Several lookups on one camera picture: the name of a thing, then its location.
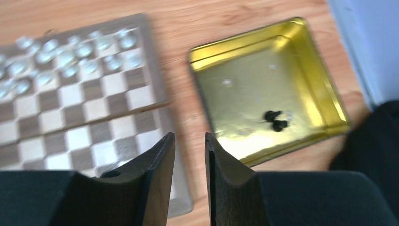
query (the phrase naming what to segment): chess square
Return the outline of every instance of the chess square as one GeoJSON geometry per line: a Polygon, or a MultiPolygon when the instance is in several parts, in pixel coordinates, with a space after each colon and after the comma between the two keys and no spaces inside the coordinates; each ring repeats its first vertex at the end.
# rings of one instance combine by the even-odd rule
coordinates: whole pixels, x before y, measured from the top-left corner
{"type": "Polygon", "coordinates": [[[115,94],[106,98],[111,115],[121,114],[129,111],[128,100],[124,93],[115,94]]]}
{"type": "Polygon", "coordinates": [[[22,170],[22,167],[19,163],[17,164],[12,164],[12,165],[8,165],[8,166],[4,166],[1,167],[1,170],[5,170],[5,171],[20,171],[22,170]]]}
{"type": "Polygon", "coordinates": [[[98,61],[96,59],[93,59],[92,61],[97,61],[97,63],[98,63],[97,70],[94,71],[93,73],[87,74],[87,73],[84,73],[82,66],[79,65],[79,72],[78,72],[78,80],[79,81],[90,81],[93,79],[99,79],[103,75],[103,70],[101,68],[100,61],[98,61]]]}
{"type": "Polygon", "coordinates": [[[86,81],[83,84],[83,92],[85,94],[85,100],[94,100],[103,96],[103,88],[99,79],[86,81]]]}
{"type": "Polygon", "coordinates": [[[39,118],[37,115],[18,120],[20,138],[33,137],[40,134],[39,118]]]}
{"type": "Polygon", "coordinates": [[[135,48],[135,49],[132,49],[132,50],[129,50],[129,51],[122,52],[122,53],[120,53],[120,56],[123,58],[123,66],[122,67],[123,67],[124,71],[128,71],[128,70],[132,70],[132,69],[135,69],[135,68],[139,68],[139,67],[142,67],[144,65],[144,55],[141,52],[141,48],[135,48]],[[141,64],[139,64],[139,65],[131,65],[129,63],[129,57],[131,55],[137,55],[138,57],[140,57],[141,64]]]}
{"type": "Polygon", "coordinates": [[[114,139],[127,138],[136,134],[136,126],[132,116],[113,119],[110,121],[110,125],[114,139]]]}
{"type": "Polygon", "coordinates": [[[64,108],[65,124],[67,127],[81,125],[85,122],[82,105],[64,108]]]}
{"type": "Polygon", "coordinates": [[[0,123],[14,119],[14,105],[12,102],[0,104],[0,123]]]}
{"type": "Polygon", "coordinates": [[[128,161],[138,156],[136,137],[128,137],[115,141],[119,161],[128,161]]]}
{"type": "Polygon", "coordinates": [[[136,68],[125,72],[128,89],[137,89],[146,86],[143,68],[136,68]]]}
{"type": "Polygon", "coordinates": [[[91,149],[94,157],[94,165],[96,167],[114,164],[118,161],[115,146],[112,141],[95,144],[91,149]]]}
{"type": "Polygon", "coordinates": [[[71,153],[72,165],[75,170],[87,170],[94,167],[91,150],[84,148],[71,153]]]}
{"type": "Polygon", "coordinates": [[[90,146],[91,136],[88,127],[83,126],[67,131],[66,144],[70,151],[90,146]]]}
{"type": "Polygon", "coordinates": [[[64,114],[55,109],[39,115],[41,131],[43,133],[62,129],[65,126],[64,114]]]}
{"type": "Polygon", "coordinates": [[[55,133],[44,136],[44,146],[46,154],[56,154],[66,152],[66,142],[64,133],[55,133]]]}
{"type": "Polygon", "coordinates": [[[39,112],[39,103],[36,95],[19,97],[15,100],[16,114],[20,118],[36,115],[39,112]]]}
{"type": "Polygon", "coordinates": [[[50,90],[55,90],[60,86],[60,81],[59,81],[59,76],[58,73],[55,71],[52,71],[52,75],[53,75],[53,79],[47,83],[46,85],[39,85],[37,83],[37,80],[34,80],[34,87],[35,89],[41,93],[41,92],[46,92],[46,91],[50,91],[50,90]]]}
{"type": "Polygon", "coordinates": [[[96,170],[95,169],[82,170],[80,173],[83,174],[84,176],[88,177],[88,178],[93,178],[93,177],[96,176],[96,170]]]}
{"type": "Polygon", "coordinates": [[[22,168],[24,170],[45,170],[46,169],[43,159],[24,162],[22,164],[22,168]]]}
{"type": "Polygon", "coordinates": [[[71,170],[72,163],[68,153],[59,153],[48,156],[45,161],[46,169],[71,170]]]}
{"type": "Polygon", "coordinates": [[[126,93],[129,110],[149,106],[155,103],[155,98],[150,86],[130,90],[126,93]]]}
{"type": "Polygon", "coordinates": [[[137,133],[144,133],[157,128],[153,111],[141,112],[135,114],[133,117],[135,119],[137,133]]]}
{"type": "Polygon", "coordinates": [[[46,155],[44,141],[41,137],[21,141],[18,144],[18,149],[23,162],[43,159],[46,155]]]}
{"type": "Polygon", "coordinates": [[[0,144],[17,140],[18,131],[19,130],[15,121],[6,121],[0,123],[0,144]]]}
{"type": "Polygon", "coordinates": [[[125,160],[125,161],[120,161],[118,162],[118,167],[125,165],[126,163],[128,163],[130,160],[125,160]]]}
{"type": "Polygon", "coordinates": [[[152,148],[161,138],[162,133],[160,129],[137,134],[136,139],[139,153],[143,154],[148,149],[152,148]]]}
{"type": "Polygon", "coordinates": [[[118,167],[118,164],[113,163],[109,165],[104,165],[100,167],[96,167],[96,175],[100,177],[103,173],[106,173],[108,171],[114,170],[118,167]]]}
{"type": "Polygon", "coordinates": [[[173,186],[173,181],[172,181],[172,186],[170,188],[170,199],[176,198],[176,189],[175,186],[173,186]]]}
{"type": "Polygon", "coordinates": [[[94,144],[112,139],[110,126],[107,121],[90,125],[90,134],[94,144]]]}
{"type": "Polygon", "coordinates": [[[39,104],[42,111],[49,111],[60,107],[56,90],[39,94],[39,104]]]}
{"type": "Polygon", "coordinates": [[[123,73],[106,75],[102,77],[101,83],[107,96],[125,92],[127,89],[123,73]]]}
{"type": "Polygon", "coordinates": [[[19,163],[18,147],[16,144],[0,145],[0,156],[0,168],[19,163]]]}
{"type": "Polygon", "coordinates": [[[62,107],[78,105],[83,102],[82,88],[80,84],[63,86],[58,90],[58,97],[62,107]]]}
{"type": "Polygon", "coordinates": [[[83,111],[86,121],[101,119],[108,116],[108,103],[105,99],[90,100],[83,104],[83,111]]]}
{"type": "Polygon", "coordinates": [[[75,76],[72,76],[72,77],[68,77],[68,78],[63,77],[63,76],[61,75],[61,76],[59,76],[59,79],[60,79],[60,85],[61,85],[61,86],[72,85],[72,84],[78,82],[78,76],[76,76],[76,75],[75,75],[75,76]]]}
{"type": "Polygon", "coordinates": [[[104,37],[112,37],[112,41],[113,41],[112,45],[108,49],[105,49],[105,50],[98,50],[96,48],[97,56],[105,57],[108,55],[117,54],[119,52],[119,47],[118,47],[118,44],[116,42],[114,35],[109,34],[109,35],[104,35],[104,37]]]}

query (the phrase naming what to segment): black chess piece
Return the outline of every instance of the black chess piece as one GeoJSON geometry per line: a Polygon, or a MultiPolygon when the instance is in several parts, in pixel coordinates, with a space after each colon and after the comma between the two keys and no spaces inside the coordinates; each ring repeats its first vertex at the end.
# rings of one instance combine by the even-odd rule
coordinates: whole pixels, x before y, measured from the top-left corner
{"type": "Polygon", "coordinates": [[[0,172],[0,225],[165,226],[168,218],[175,135],[88,178],[75,171],[0,172]]]}
{"type": "Polygon", "coordinates": [[[282,111],[267,111],[264,115],[263,115],[263,119],[265,119],[268,122],[273,122],[274,119],[276,119],[277,116],[279,116],[282,113],[282,111]]]}
{"type": "Polygon", "coordinates": [[[286,120],[283,120],[283,121],[274,120],[271,127],[273,128],[274,131],[281,132],[287,126],[288,126],[288,121],[286,121],[286,120]]]}

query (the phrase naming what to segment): black fabric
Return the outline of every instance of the black fabric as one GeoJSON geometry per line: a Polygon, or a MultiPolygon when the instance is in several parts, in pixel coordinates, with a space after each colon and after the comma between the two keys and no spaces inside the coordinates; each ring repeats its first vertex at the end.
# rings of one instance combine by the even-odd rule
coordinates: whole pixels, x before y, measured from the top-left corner
{"type": "Polygon", "coordinates": [[[399,218],[399,101],[381,105],[350,133],[330,169],[367,175],[399,218]]]}
{"type": "Polygon", "coordinates": [[[270,226],[397,226],[378,187],[355,172],[259,172],[270,226]]]}

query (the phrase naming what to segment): chess piece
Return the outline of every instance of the chess piece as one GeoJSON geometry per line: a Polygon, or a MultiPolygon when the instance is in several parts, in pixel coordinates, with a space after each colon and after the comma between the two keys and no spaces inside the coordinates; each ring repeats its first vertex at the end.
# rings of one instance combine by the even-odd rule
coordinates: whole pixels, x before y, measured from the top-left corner
{"type": "Polygon", "coordinates": [[[282,111],[267,111],[264,115],[263,115],[263,119],[265,119],[268,122],[273,122],[274,119],[279,116],[282,113],[282,111]]]}
{"type": "Polygon", "coordinates": [[[40,49],[41,49],[41,46],[39,43],[33,43],[30,47],[28,47],[26,52],[28,54],[33,55],[33,54],[36,54],[40,49]]]}
{"type": "Polygon", "coordinates": [[[76,46],[76,55],[80,58],[88,57],[93,53],[93,47],[88,42],[81,42],[76,46]]]}
{"type": "Polygon", "coordinates": [[[5,98],[9,92],[9,86],[6,83],[0,83],[0,100],[5,98]]]}
{"type": "Polygon", "coordinates": [[[98,69],[98,63],[96,60],[88,61],[86,58],[79,61],[79,65],[82,68],[83,73],[91,74],[98,69]]]}
{"type": "Polygon", "coordinates": [[[141,56],[138,52],[128,53],[126,58],[130,67],[138,67],[141,64],[141,56]]]}
{"type": "Polygon", "coordinates": [[[52,59],[54,59],[54,57],[55,57],[55,54],[52,52],[39,51],[39,53],[36,55],[36,61],[39,64],[47,64],[52,59]]]}
{"type": "Polygon", "coordinates": [[[106,50],[112,45],[112,37],[111,36],[103,36],[100,31],[94,31],[89,34],[89,37],[94,39],[96,48],[98,50],[106,50]]]}
{"type": "Polygon", "coordinates": [[[104,58],[105,66],[110,71],[115,71],[122,67],[122,59],[117,55],[109,55],[104,58]]]}
{"type": "Polygon", "coordinates": [[[0,99],[5,98],[12,88],[15,86],[15,79],[8,79],[4,83],[0,83],[0,99]]]}
{"type": "Polygon", "coordinates": [[[280,120],[275,120],[273,121],[272,128],[276,132],[281,132],[284,128],[288,126],[288,121],[280,121],[280,120]]]}
{"type": "Polygon", "coordinates": [[[137,38],[129,34],[128,30],[125,28],[116,32],[116,36],[119,38],[119,46],[122,49],[132,48],[137,42],[137,38]]]}
{"type": "Polygon", "coordinates": [[[58,47],[58,40],[57,39],[52,39],[43,45],[43,51],[45,52],[52,52],[58,47]]]}
{"type": "Polygon", "coordinates": [[[18,38],[15,43],[19,49],[26,50],[34,43],[34,39],[29,36],[22,36],[21,38],[18,38]]]}
{"type": "Polygon", "coordinates": [[[76,65],[69,66],[65,70],[62,71],[62,76],[64,78],[70,78],[78,73],[78,67],[76,65]]]}
{"type": "Polygon", "coordinates": [[[28,69],[28,62],[26,59],[19,58],[15,59],[11,62],[10,66],[8,67],[8,72],[12,76],[17,76],[24,73],[28,69]]]}
{"type": "Polygon", "coordinates": [[[75,61],[75,54],[71,49],[61,49],[58,48],[57,50],[57,67],[64,70],[65,68],[69,67],[70,65],[74,64],[75,61]]]}
{"type": "Polygon", "coordinates": [[[41,72],[36,77],[36,81],[39,86],[47,85],[52,80],[53,80],[53,73],[51,71],[41,72]]]}
{"type": "Polygon", "coordinates": [[[40,74],[41,72],[38,69],[33,70],[31,73],[29,73],[29,77],[31,79],[35,79],[37,78],[37,76],[40,74]]]}
{"type": "Polygon", "coordinates": [[[76,46],[80,43],[80,37],[78,35],[74,35],[68,38],[68,43],[72,46],[76,46]]]}
{"type": "Polygon", "coordinates": [[[31,83],[27,79],[18,81],[14,87],[18,95],[26,93],[31,88],[31,83]]]}

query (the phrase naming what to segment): tray rim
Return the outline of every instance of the tray rim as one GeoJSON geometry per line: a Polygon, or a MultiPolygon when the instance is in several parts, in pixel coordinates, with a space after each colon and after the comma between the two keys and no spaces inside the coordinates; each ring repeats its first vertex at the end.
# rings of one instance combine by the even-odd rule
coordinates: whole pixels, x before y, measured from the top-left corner
{"type": "Polygon", "coordinates": [[[236,38],[238,36],[241,36],[241,35],[244,35],[244,34],[247,34],[247,33],[250,33],[250,32],[256,32],[256,31],[259,31],[259,30],[267,28],[267,27],[271,27],[271,26],[274,26],[274,25],[277,25],[277,24],[280,24],[280,23],[283,23],[283,22],[289,22],[289,21],[293,21],[293,20],[299,20],[302,23],[302,26],[305,27],[305,29],[306,29],[309,37],[310,37],[311,44],[314,47],[315,53],[317,53],[317,55],[319,56],[318,59],[319,59],[320,66],[326,72],[325,78],[328,80],[328,82],[331,85],[332,94],[336,97],[338,105],[339,105],[340,109],[342,110],[343,115],[345,116],[347,129],[346,129],[345,132],[336,134],[334,136],[328,136],[328,134],[325,134],[322,139],[319,139],[319,140],[317,140],[315,142],[312,142],[312,141],[311,142],[309,142],[309,141],[305,142],[305,145],[300,146],[300,147],[295,147],[296,145],[291,145],[290,147],[294,147],[294,148],[290,149],[290,147],[288,147],[288,148],[285,148],[285,149],[282,149],[282,150],[275,151],[275,152],[273,152],[271,154],[268,154],[268,155],[263,155],[262,157],[259,157],[259,158],[254,158],[254,159],[249,160],[247,162],[243,162],[245,165],[247,165],[249,167],[254,167],[256,165],[262,164],[262,163],[264,163],[266,161],[269,161],[269,160],[272,160],[274,158],[278,158],[280,156],[289,154],[291,152],[294,152],[294,151],[309,147],[311,145],[318,144],[318,143],[323,142],[323,141],[325,141],[325,140],[327,140],[329,138],[333,138],[333,137],[337,137],[337,136],[342,136],[342,135],[348,134],[353,129],[353,123],[352,123],[352,121],[351,121],[351,119],[349,117],[349,114],[348,114],[348,112],[347,112],[347,110],[346,110],[346,108],[345,108],[345,106],[343,104],[341,96],[338,93],[337,86],[336,86],[335,82],[332,79],[332,76],[331,76],[331,73],[330,73],[330,71],[329,71],[329,69],[327,67],[327,64],[325,63],[324,58],[321,57],[320,50],[319,50],[318,45],[317,45],[317,43],[315,41],[314,34],[313,34],[312,30],[310,29],[309,22],[304,17],[293,16],[293,17],[290,17],[288,19],[279,20],[279,21],[274,22],[272,24],[268,24],[268,25],[265,25],[265,26],[262,26],[262,27],[258,27],[258,28],[255,28],[255,29],[251,29],[251,30],[245,31],[245,32],[241,32],[241,33],[238,33],[238,34],[230,35],[230,36],[227,36],[225,38],[221,38],[221,39],[218,39],[218,40],[215,40],[215,41],[210,41],[210,42],[207,42],[207,43],[204,43],[204,44],[197,45],[195,47],[190,48],[188,53],[187,53],[186,60],[187,60],[187,65],[188,65],[188,68],[189,68],[191,80],[195,84],[195,89],[196,89],[197,95],[200,98],[201,106],[203,108],[203,111],[205,113],[205,117],[207,119],[207,124],[210,127],[210,129],[211,129],[211,133],[215,134],[214,125],[211,123],[211,120],[210,120],[210,110],[209,110],[209,107],[205,103],[205,95],[203,93],[203,90],[200,89],[200,87],[199,87],[199,79],[195,76],[195,74],[194,74],[195,71],[194,71],[193,67],[191,66],[191,62],[192,62],[191,59],[190,59],[191,58],[191,52],[193,52],[193,50],[195,50],[196,48],[203,47],[205,45],[210,45],[210,44],[214,44],[216,42],[220,42],[220,41],[236,38]]]}

